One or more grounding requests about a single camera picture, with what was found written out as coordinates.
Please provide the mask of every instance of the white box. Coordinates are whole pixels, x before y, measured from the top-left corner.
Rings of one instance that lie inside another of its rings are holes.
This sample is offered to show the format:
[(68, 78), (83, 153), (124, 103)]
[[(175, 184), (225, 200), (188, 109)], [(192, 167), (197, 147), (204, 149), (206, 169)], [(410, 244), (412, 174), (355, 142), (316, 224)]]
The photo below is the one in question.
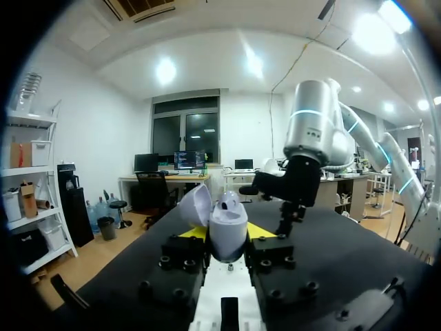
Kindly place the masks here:
[(3, 204), (8, 222), (17, 221), (22, 217), (19, 205), (19, 191), (3, 194)]
[(50, 250), (58, 250), (66, 244), (63, 228), (54, 219), (44, 219), (39, 223), (39, 229), (48, 242)]
[(31, 140), (32, 167), (47, 166), (49, 164), (50, 141)]

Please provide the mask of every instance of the wooden floor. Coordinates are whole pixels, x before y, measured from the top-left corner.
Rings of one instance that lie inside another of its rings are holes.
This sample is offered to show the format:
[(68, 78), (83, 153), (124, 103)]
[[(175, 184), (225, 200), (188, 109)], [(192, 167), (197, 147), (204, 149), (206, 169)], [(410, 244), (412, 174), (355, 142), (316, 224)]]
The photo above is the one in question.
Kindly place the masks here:
[(127, 212), (123, 213), (123, 219), (132, 221), (133, 225), (130, 228), (116, 230), (117, 238), (115, 240), (104, 241), (100, 234), (96, 235), (95, 240), (77, 248), (77, 258), (73, 257), (70, 252), (46, 265), (48, 275), (44, 276), (35, 287), (50, 308), (56, 309), (63, 303), (52, 287), (50, 277), (60, 274), (70, 288), (77, 291), (145, 232), (145, 228), (142, 226), (145, 215)]
[[(389, 209), (390, 205), (391, 193), (387, 193), (385, 210)], [(378, 209), (371, 208), (368, 205), (366, 205), (365, 212), (366, 214), (373, 216), (378, 216), (380, 214)], [(393, 213), (385, 215), (384, 219), (365, 219), (361, 222), (361, 225), (376, 232), (380, 236), (385, 237), (389, 222), (392, 221), (387, 239), (393, 241), (398, 233), (402, 215), (403, 207), (395, 204), (393, 207)], [(44, 276), (35, 287), (52, 309), (59, 307), (63, 301), (50, 284), (51, 276), (60, 274), (63, 277), (63, 280), (74, 291), (77, 291), (102, 268), (104, 268), (106, 264), (113, 260), (118, 253), (144, 233), (145, 230), (142, 227), (142, 224), (145, 215), (128, 212), (124, 214), (124, 219), (133, 221), (133, 226), (117, 230), (117, 239), (113, 241), (104, 241), (101, 235), (97, 235), (95, 240), (89, 242), (82, 248), (78, 248), (79, 256), (77, 258), (74, 258), (70, 254), (64, 254), (62, 257), (46, 266), (48, 275)]]

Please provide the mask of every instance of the stool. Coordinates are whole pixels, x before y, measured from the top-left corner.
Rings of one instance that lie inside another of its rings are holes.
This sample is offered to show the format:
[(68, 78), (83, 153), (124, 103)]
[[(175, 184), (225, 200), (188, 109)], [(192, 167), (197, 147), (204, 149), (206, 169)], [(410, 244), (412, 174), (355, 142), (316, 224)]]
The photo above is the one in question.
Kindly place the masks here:
[(127, 206), (127, 202), (123, 200), (113, 201), (109, 204), (109, 208), (118, 210), (119, 218), (121, 220), (119, 224), (120, 229), (128, 228), (129, 226), (132, 226), (132, 221), (123, 220), (123, 213), (121, 212), (121, 208), (124, 208), (126, 206)]
[(374, 188), (373, 191), (376, 193), (377, 201), (371, 205), (372, 208), (381, 208), (381, 205), (378, 203), (378, 198), (381, 194), (384, 194), (384, 190), (382, 188)]

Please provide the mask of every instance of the ceiling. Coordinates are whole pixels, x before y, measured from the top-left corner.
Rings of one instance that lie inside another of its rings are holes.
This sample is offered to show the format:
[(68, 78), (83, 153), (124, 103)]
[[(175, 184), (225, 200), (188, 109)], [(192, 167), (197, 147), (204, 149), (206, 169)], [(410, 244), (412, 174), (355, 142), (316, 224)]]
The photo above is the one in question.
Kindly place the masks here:
[[(49, 40), (99, 75), (138, 99), (206, 88), (269, 92), (307, 41), (325, 26), (317, 19), (327, 0), (186, 0), (176, 10), (140, 23), (119, 22), (101, 0), (72, 6), (51, 31)], [(417, 123), (422, 90), (400, 47), (372, 56), (349, 39), (356, 19), (375, 12), (376, 0), (337, 0), (331, 24), (312, 43), (276, 92), (305, 79), (332, 77), (342, 86), (342, 102), (398, 126)], [(404, 36), (434, 95), (441, 95), (418, 36)], [(244, 45), (263, 60), (263, 78), (248, 72)], [(170, 58), (176, 78), (162, 86), (155, 77), (159, 61)], [(350, 88), (360, 86), (354, 93)], [(392, 102), (395, 112), (383, 110)]]

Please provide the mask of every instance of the window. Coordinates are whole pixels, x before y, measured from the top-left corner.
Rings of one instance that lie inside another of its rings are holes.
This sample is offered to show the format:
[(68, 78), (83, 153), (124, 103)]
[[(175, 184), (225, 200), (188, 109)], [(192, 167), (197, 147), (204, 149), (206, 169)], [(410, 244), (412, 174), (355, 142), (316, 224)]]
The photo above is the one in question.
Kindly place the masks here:
[(154, 103), (152, 152), (169, 163), (179, 150), (204, 150), (208, 163), (219, 163), (218, 97)]

